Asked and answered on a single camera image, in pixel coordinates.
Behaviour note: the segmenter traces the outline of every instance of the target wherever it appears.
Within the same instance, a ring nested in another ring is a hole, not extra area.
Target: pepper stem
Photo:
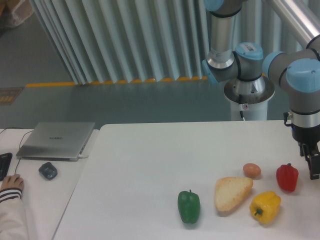
[[[262,212],[263,212],[263,211],[262,211],[261,208],[257,208],[254,215],[255,215],[255,216],[256,216],[257,214],[262,215]]]

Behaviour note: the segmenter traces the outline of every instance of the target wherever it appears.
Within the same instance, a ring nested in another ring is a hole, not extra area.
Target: floor
[[[36,15],[0,31],[0,88],[72,82]],[[0,128],[34,128],[38,122],[105,124],[230,121],[224,83],[207,80],[85,86],[25,87],[11,105],[0,106]],[[276,88],[268,120],[283,119],[286,94]]]

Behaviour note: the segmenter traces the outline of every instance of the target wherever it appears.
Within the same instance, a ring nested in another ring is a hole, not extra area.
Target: silver laptop
[[[17,158],[77,161],[94,122],[40,122],[17,152]]]

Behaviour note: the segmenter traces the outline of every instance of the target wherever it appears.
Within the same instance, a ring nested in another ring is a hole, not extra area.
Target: brown egg
[[[243,165],[244,174],[249,178],[256,178],[261,174],[261,168],[254,163]]]

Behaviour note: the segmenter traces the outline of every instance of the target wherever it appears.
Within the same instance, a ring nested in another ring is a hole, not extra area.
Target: sleeve
[[[28,240],[27,218],[18,188],[0,191],[0,240]]]

